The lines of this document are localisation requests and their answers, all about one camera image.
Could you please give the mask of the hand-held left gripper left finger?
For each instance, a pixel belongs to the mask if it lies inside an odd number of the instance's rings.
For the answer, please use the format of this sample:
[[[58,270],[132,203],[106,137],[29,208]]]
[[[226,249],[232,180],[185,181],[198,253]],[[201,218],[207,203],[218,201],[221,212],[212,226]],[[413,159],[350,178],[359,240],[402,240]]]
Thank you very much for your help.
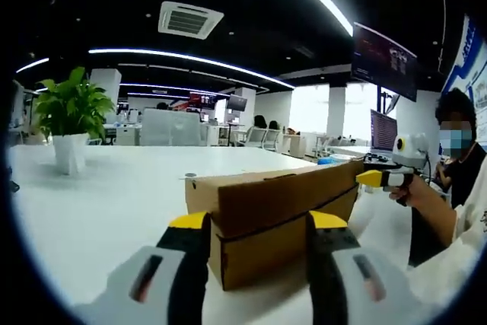
[[[175,218],[158,244],[119,264],[106,288],[81,307],[84,324],[200,324],[211,217],[197,212]]]

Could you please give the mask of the person's right hand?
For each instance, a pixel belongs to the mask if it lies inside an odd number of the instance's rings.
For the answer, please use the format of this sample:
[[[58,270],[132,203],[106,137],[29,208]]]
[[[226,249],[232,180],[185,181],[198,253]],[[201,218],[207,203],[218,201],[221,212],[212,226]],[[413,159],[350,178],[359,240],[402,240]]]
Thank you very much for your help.
[[[436,192],[419,176],[412,175],[408,185],[395,186],[389,193],[389,198],[401,201],[406,206],[418,208],[430,202]]]

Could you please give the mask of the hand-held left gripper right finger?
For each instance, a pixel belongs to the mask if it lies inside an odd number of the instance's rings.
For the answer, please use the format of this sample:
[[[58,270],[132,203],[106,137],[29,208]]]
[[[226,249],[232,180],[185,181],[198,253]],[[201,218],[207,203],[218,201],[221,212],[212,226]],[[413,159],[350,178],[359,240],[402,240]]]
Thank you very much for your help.
[[[314,324],[417,324],[419,302],[404,273],[361,247],[347,223],[306,215],[307,281]]]

